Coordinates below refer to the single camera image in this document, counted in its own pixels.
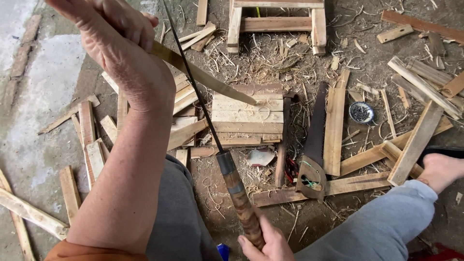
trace foot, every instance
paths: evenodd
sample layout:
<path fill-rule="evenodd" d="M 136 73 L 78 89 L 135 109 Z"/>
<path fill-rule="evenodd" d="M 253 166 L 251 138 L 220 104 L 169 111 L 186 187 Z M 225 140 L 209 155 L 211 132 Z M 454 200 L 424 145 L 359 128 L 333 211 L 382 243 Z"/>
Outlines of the foot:
<path fill-rule="evenodd" d="M 424 157 L 424 172 L 418 181 L 431 187 L 440 194 L 455 180 L 464 177 L 464 159 L 431 153 Z"/>

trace hand saw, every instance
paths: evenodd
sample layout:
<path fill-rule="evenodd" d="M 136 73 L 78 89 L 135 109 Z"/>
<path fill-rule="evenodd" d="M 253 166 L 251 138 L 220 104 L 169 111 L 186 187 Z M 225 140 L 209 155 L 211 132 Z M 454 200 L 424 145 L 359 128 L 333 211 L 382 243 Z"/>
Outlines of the hand saw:
<path fill-rule="evenodd" d="M 317 91 L 311 124 L 306 135 L 304 154 L 301 160 L 300 173 L 296 181 L 296 191 L 307 198 L 316 198 L 322 203 L 325 196 L 327 178 L 323 167 L 324 132 L 325 132 L 325 98 L 328 83 L 322 81 Z"/>
<path fill-rule="evenodd" d="M 213 135 L 214 141 L 216 141 L 216 145 L 219 149 L 219 152 L 216 154 L 216 160 L 218 161 L 219 168 L 221 169 L 222 177 L 226 182 L 226 187 L 231 196 L 232 203 L 235 207 L 235 211 L 237 212 L 238 218 L 243 225 L 243 231 L 245 232 L 246 238 L 248 238 L 248 240 L 250 240 L 250 242 L 253 243 L 255 247 L 261 250 L 264 247 L 265 241 L 263 238 L 263 232 L 261 231 L 261 228 L 259 226 L 258 218 L 256 217 L 255 211 L 250 204 L 250 200 L 248 199 L 248 195 L 245 191 L 245 186 L 243 185 L 242 179 L 240 178 L 240 174 L 237 171 L 235 162 L 232 159 L 232 154 L 229 150 L 224 150 L 222 148 L 221 142 L 219 141 L 218 135 L 216 134 L 216 131 L 213 127 L 213 123 L 211 122 L 211 119 L 208 115 L 208 111 L 206 110 L 203 97 L 201 96 L 200 91 L 197 88 L 196 82 L 192 76 L 192 72 L 190 71 L 187 59 L 185 58 L 185 54 L 182 51 L 182 47 L 180 45 L 179 38 L 177 37 L 171 14 L 169 13 L 165 0 L 163 0 L 162 2 L 164 4 L 164 8 L 166 9 L 166 15 L 168 17 L 169 24 L 171 25 L 171 30 L 173 32 L 174 39 L 179 48 L 182 60 L 184 61 L 185 68 L 187 69 L 189 81 L 192 84 L 193 89 L 195 90 L 202 110 L 205 112 L 205 118 L 208 122 L 209 129 L 211 130 L 211 134 Z"/>

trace hand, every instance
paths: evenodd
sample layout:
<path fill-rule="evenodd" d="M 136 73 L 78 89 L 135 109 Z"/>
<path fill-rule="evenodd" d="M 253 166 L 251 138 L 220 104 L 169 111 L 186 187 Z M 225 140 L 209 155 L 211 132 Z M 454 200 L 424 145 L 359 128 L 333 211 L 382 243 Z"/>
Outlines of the hand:
<path fill-rule="evenodd" d="M 175 83 L 166 64 L 147 52 L 158 18 L 124 0 L 46 0 L 80 30 L 87 53 L 118 84 L 132 110 L 174 106 Z"/>
<path fill-rule="evenodd" d="M 266 244 L 261 252 L 246 237 L 239 236 L 238 242 L 246 257 L 250 261 L 294 261 L 293 252 L 282 231 L 272 226 L 260 209 L 256 207 L 254 209 Z"/>

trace gray pants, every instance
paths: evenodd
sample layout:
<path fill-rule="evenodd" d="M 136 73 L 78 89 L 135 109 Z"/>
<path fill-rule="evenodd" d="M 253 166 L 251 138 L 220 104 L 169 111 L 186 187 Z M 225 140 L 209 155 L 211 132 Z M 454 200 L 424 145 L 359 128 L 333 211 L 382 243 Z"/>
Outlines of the gray pants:
<path fill-rule="evenodd" d="M 222 261 L 198 212 L 192 185 L 190 172 L 167 155 L 158 213 L 146 251 L 150 261 Z M 296 253 L 295 259 L 407 260 L 406 243 L 432 221 L 437 198 L 422 182 L 407 181 L 363 206 L 343 224 Z"/>

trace orange sleeve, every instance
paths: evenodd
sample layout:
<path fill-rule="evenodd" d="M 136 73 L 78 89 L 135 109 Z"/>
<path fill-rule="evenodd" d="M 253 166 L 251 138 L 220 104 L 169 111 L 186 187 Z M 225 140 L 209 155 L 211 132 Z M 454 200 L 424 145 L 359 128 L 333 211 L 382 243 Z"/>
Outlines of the orange sleeve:
<path fill-rule="evenodd" d="M 65 239 L 52 248 L 44 261 L 148 261 L 148 258 L 144 254 L 77 245 Z"/>

